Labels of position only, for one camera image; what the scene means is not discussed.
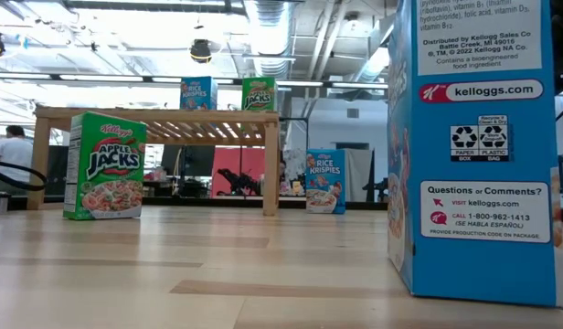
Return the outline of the blue Rice Krispies cereal box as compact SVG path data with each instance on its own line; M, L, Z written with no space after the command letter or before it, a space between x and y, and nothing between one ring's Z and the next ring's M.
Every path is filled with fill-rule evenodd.
M218 106L218 85L209 76L184 77L180 80L181 110L215 110Z
M344 150L307 150L305 194L308 212L345 213L345 170Z
M549 0L398 0L388 256L416 296L563 307Z

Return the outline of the green Apple Jacks cereal box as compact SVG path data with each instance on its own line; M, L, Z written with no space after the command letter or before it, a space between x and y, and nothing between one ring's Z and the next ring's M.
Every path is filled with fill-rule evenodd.
M70 123L63 217L138 218L143 204L146 125L97 112Z
M272 77L242 80L243 111L275 111L277 108L277 83Z

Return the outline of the slatted wooden shelf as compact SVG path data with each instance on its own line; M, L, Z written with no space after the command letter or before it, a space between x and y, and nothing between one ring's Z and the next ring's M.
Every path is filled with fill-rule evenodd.
M48 169L50 130L70 130L71 118L87 108L38 107L35 110L32 167ZM280 116L274 111L98 109L107 116L142 122L147 142L174 145L262 146L265 154L262 209L274 216L279 206Z

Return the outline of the red partition panel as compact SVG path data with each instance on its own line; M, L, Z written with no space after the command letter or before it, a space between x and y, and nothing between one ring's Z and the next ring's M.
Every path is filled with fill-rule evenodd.
M264 173L264 150L261 148L215 148L211 197L216 197L218 192L231 193L230 182L218 169L228 169L231 173L249 175L258 181Z

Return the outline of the white draped cloth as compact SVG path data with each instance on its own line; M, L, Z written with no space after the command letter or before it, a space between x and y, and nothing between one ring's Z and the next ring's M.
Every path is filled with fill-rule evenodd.
M372 152L369 150L345 149L347 202L366 202L364 187L369 182L371 160Z

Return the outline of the black monitor screen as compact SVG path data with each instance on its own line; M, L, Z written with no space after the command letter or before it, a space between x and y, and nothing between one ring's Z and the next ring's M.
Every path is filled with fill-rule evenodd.
M214 154L209 145L166 145L161 166L169 175L212 176Z

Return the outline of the long ceiling light bar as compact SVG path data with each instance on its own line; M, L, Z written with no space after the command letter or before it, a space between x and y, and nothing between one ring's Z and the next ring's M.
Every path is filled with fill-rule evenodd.
M36 72L0 72L0 80L36 80L36 81L88 81L88 82L110 82L110 83L143 83L143 84L179 84L178 77L154 77L154 76L123 76L123 75L93 75L93 74L56 74ZM363 83L342 81L313 81L313 80L275 80L282 87L312 87L327 89L350 89L350 90L387 90L386 83Z

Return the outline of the person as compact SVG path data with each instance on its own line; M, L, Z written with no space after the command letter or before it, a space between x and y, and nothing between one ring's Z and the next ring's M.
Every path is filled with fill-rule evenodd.
M6 127L5 138L0 139L0 162L30 167L32 165L33 144L26 138L24 129L19 125ZM17 181L28 183L30 173L0 165L0 173L7 175ZM12 196L25 195L23 189L10 186L0 180L0 192L6 192Z

